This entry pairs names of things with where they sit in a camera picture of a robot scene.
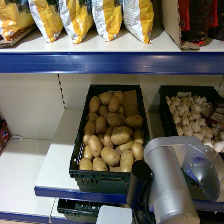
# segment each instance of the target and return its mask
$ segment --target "shelving unit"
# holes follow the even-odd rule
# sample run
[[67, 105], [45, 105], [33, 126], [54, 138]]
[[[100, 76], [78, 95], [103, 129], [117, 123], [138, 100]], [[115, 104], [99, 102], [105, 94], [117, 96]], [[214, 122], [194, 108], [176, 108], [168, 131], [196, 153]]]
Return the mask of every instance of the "shelving unit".
[[45, 43], [35, 29], [10, 49], [0, 49], [1, 73], [71, 74], [223, 74], [224, 42], [208, 39], [200, 52], [181, 52], [160, 27], [146, 45], [122, 28], [104, 42], [95, 27], [83, 43], [72, 44], [65, 31]]
[[[192, 77], [197, 75], [216, 75], [216, 80], [218, 80], [217, 75], [219, 75], [220, 80], [216, 82], [220, 82], [221, 86], [221, 76], [224, 75], [224, 42], [208, 39], [198, 52], [181, 51], [163, 28], [159, 26], [158, 21], [156, 21], [154, 27], [151, 35], [152, 44], [149, 45], [139, 42], [124, 27], [122, 27], [116, 39], [111, 42], [104, 42], [97, 34], [95, 27], [93, 27], [88, 32], [84, 41], [79, 45], [72, 44], [64, 30], [57, 41], [46, 43], [40, 31], [35, 29], [12, 48], [0, 49], [0, 73], [16, 73], [18, 77], [20, 77], [21, 73], [27, 73], [31, 76], [33, 74], [53, 74], [55, 75], [55, 79], [56, 74], [59, 74], [60, 77], [63, 77], [63, 74], [71, 74], [72, 76], [79, 76], [79, 80], [82, 78], [80, 78], [80, 75], [83, 76], [83, 80], [86, 80], [86, 74], [108, 75], [108, 77], [111, 77], [111, 74], [170, 75], [168, 77], [172, 77], [172, 75], [192, 75]], [[147, 101], [148, 107], [152, 104], [153, 100], [158, 101], [157, 95], [153, 95], [155, 99], [151, 96], [150, 100], [147, 98], [148, 96], [146, 94], [150, 93], [146, 92], [146, 85], [149, 84], [149, 79], [150, 77], [147, 79], [146, 83], [144, 83], [144, 79], [142, 78], [140, 81], [137, 80], [139, 81], [138, 84], [144, 85], [144, 99]], [[99, 83], [99, 80], [92, 80], [90, 76], [87, 77], [87, 80], [86, 83], [88, 83], [88, 85], [89, 83]], [[79, 88], [77, 86], [74, 92], [72, 92], [70, 87], [70, 89], [64, 91], [64, 93], [66, 92], [67, 94], [66, 103], [70, 100], [69, 97], [72, 98], [76, 93], [84, 94], [87, 91], [85, 85]], [[64, 111], [48, 152], [46, 150], [47, 148], [45, 148], [45, 152], [39, 155], [38, 151], [33, 151], [35, 147], [29, 148], [27, 146], [26, 149], [29, 149], [29, 152], [24, 152], [22, 161], [16, 161], [17, 153], [15, 151], [18, 150], [18, 148], [13, 147], [12, 150], [14, 150], [14, 154], [10, 156], [13, 156], [13, 158], [15, 157], [14, 159], [17, 162], [15, 164], [17, 164], [17, 166], [24, 163], [30, 167], [34, 160], [37, 158], [40, 159], [36, 166], [36, 172], [38, 172], [35, 173], [36, 176], [33, 176], [33, 178], [35, 177], [37, 179], [32, 179], [25, 188], [21, 183], [29, 178], [29, 174], [18, 179], [17, 185], [19, 189], [21, 192], [26, 191], [27, 194], [23, 197], [24, 201], [22, 201], [22, 194], [17, 196], [23, 203], [27, 200], [29, 204], [24, 207], [15, 208], [12, 205], [13, 203], [18, 203], [18, 198], [12, 197], [10, 201], [6, 201], [7, 198], [10, 197], [10, 192], [15, 189], [13, 187], [13, 177], [20, 177], [21, 173], [18, 169], [16, 171], [19, 173], [14, 173], [12, 177], [10, 175], [13, 170], [8, 170], [6, 172], [7, 176], [4, 175], [4, 178], [8, 178], [8, 182], [6, 182], [8, 185], [2, 185], [4, 189], [1, 188], [0, 185], [0, 196], [2, 195], [1, 192], [5, 194], [4, 203], [2, 201], [0, 203], [0, 219], [6, 218], [9, 220], [16, 219], [48, 223], [51, 215], [53, 224], [69, 223], [62, 215], [57, 213], [57, 199], [55, 198], [125, 203], [125, 195], [114, 196], [109, 194], [80, 192], [76, 181], [69, 177], [69, 162], [82, 114], [80, 107], [83, 108], [83, 98], [84, 97], [80, 96], [76, 96], [75, 98], [78, 99], [78, 103], [75, 105], [75, 108], [78, 108], [78, 110]], [[42, 115], [43, 117], [45, 116], [45, 119], [47, 119], [47, 116], [50, 116], [44, 113]], [[158, 114], [147, 113], [147, 119], [148, 124], [150, 124], [151, 138], [160, 137], [163, 131], [158, 119]], [[4, 153], [4, 157], [0, 157], [1, 170], [4, 170], [4, 166], [6, 166], [5, 163], [11, 162], [11, 157], [7, 157], [7, 153]]]

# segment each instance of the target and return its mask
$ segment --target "bag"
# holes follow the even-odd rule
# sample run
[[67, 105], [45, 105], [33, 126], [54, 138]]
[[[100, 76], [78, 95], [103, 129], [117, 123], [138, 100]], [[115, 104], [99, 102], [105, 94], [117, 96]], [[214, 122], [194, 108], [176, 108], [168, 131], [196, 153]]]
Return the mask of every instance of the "bag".
[[15, 39], [33, 24], [28, 0], [0, 0], [0, 34], [6, 41]]
[[57, 0], [29, 0], [29, 6], [33, 19], [46, 42], [55, 41], [63, 28]]
[[75, 44], [81, 43], [93, 25], [89, 0], [59, 0], [59, 12], [68, 36]]

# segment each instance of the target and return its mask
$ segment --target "shelf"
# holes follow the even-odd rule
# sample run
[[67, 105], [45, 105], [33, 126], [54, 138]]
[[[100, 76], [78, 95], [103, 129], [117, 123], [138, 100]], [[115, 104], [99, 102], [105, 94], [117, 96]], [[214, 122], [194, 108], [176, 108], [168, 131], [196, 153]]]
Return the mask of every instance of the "shelf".
[[93, 27], [83, 43], [72, 44], [63, 31], [45, 43], [38, 29], [12, 48], [0, 49], [1, 73], [218, 74], [223, 75], [224, 42], [207, 40], [200, 52], [181, 52], [161, 28], [146, 45], [122, 28], [104, 42]]
[[0, 219], [49, 223], [54, 198], [33, 191], [49, 145], [33, 139], [8, 142], [0, 156]]

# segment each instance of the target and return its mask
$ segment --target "blue shelf edge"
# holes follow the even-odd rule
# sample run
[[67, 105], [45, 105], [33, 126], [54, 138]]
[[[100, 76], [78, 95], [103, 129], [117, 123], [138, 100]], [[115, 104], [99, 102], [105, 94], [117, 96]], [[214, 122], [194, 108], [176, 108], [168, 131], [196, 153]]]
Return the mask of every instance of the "blue shelf edge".
[[30, 214], [0, 212], [0, 219], [9, 221], [20, 221], [20, 222], [34, 222], [34, 223], [47, 223], [49, 224], [50, 214], [48, 216], [38, 216]]
[[223, 75], [224, 52], [0, 53], [0, 73]]
[[82, 201], [102, 202], [102, 203], [116, 203], [126, 204], [126, 195], [119, 194], [104, 194], [104, 193], [90, 193], [75, 190], [51, 189], [45, 187], [34, 188], [36, 196], [76, 199]]

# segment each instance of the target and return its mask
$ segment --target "produce display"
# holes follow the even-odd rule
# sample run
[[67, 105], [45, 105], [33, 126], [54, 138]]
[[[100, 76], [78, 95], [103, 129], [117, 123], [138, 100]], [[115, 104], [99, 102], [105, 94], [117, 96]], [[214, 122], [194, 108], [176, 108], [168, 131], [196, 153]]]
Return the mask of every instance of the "produce display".
[[143, 118], [126, 113], [124, 103], [121, 91], [90, 99], [79, 170], [131, 172], [134, 161], [143, 159]]
[[179, 136], [196, 136], [217, 152], [224, 150], [224, 131], [208, 126], [206, 119], [213, 105], [201, 96], [166, 96], [166, 101]]

